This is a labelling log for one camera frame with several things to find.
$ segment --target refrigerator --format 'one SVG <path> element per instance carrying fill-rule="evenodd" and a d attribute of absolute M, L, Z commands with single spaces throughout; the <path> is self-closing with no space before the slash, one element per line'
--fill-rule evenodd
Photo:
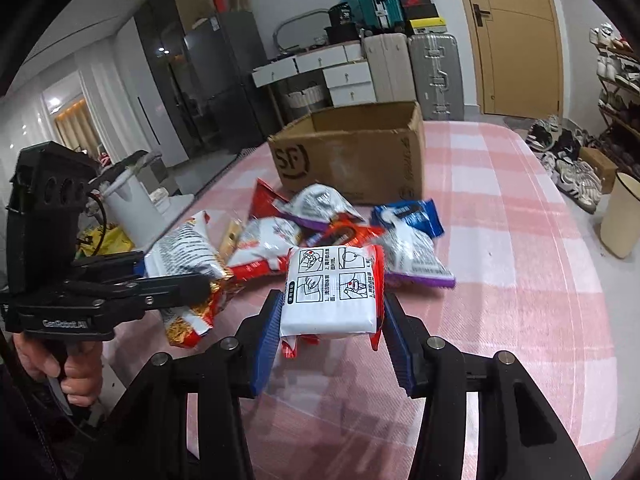
<path fill-rule="evenodd" d="M 208 18 L 185 35 L 184 45 L 227 149 L 237 153 L 258 146 L 278 131 L 268 94 L 251 78 L 254 68 L 268 62 L 252 12 L 234 10 Z"/>

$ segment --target curtain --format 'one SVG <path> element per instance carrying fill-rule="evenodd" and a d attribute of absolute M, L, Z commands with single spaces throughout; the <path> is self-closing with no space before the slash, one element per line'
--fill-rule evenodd
<path fill-rule="evenodd" d="M 66 147 L 75 151 L 87 150 L 91 158 L 98 160 L 100 137 L 95 131 L 85 99 L 80 99 L 60 112 L 54 119 L 54 124 Z"/>
<path fill-rule="evenodd" d="M 74 55 L 95 129 L 113 162 L 151 147 L 138 123 L 113 57 L 111 38 Z"/>

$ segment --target blue gripper pad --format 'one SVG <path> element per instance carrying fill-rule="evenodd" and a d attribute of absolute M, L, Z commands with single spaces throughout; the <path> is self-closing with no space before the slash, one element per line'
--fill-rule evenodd
<path fill-rule="evenodd" d="M 268 304 L 272 304 L 273 307 L 265 311 Z M 258 317 L 263 317 L 263 311 L 267 314 L 261 319 L 262 331 L 254 351 L 253 370 L 250 376 L 249 388 L 254 397 L 260 395 L 269 381 L 269 375 L 271 375 L 273 360 L 280 344 L 280 316 L 283 304 L 284 294 L 279 290 L 272 290 L 258 315 Z"/>
<path fill-rule="evenodd" d="M 398 385 L 412 399 L 425 397 L 433 373 L 424 358 L 422 342 L 429 332 L 417 317 L 407 316 L 395 294 L 385 294 L 385 321 L 382 325 L 386 347 L 396 372 Z"/>

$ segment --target white suitcase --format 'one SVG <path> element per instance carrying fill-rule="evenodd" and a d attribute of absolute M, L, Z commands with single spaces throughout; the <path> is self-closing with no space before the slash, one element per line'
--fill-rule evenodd
<path fill-rule="evenodd" d="M 371 36 L 364 38 L 364 47 L 377 101 L 415 101 L 414 74 L 406 36 Z"/>

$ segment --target white drawer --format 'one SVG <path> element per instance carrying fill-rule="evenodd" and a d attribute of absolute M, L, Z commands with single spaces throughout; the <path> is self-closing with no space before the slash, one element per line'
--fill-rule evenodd
<path fill-rule="evenodd" d="M 376 93 L 372 83 L 338 86 L 329 89 L 334 106 L 356 105 L 359 103 L 375 103 Z"/>
<path fill-rule="evenodd" d="M 308 54 L 296 56 L 298 70 L 302 72 L 310 72 L 327 66 L 340 65 L 347 62 L 347 55 L 344 53 L 344 47 L 330 46 L 328 48 L 319 48 Z"/>
<path fill-rule="evenodd" d="M 254 70 L 254 83 L 257 87 L 268 85 L 281 79 L 286 79 L 298 73 L 296 61 L 293 57 L 286 57 L 279 61 L 274 61 L 268 65 L 261 66 Z"/>
<path fill-rule="evenodd" d="M 325 68 L 322 70 L 322 73 L 324 73 L 324 81 L 328 88 L 355 85 L 371 81 L 369 63 L 366 61 L 332 66 L 331 68 Z"/>
<path fill-rule="evenodd" d="M 362 61 L 364 59 L 362 45 L 359 41 L 345 44 L 344 52 L 347 55 L 347 61 Z"/>

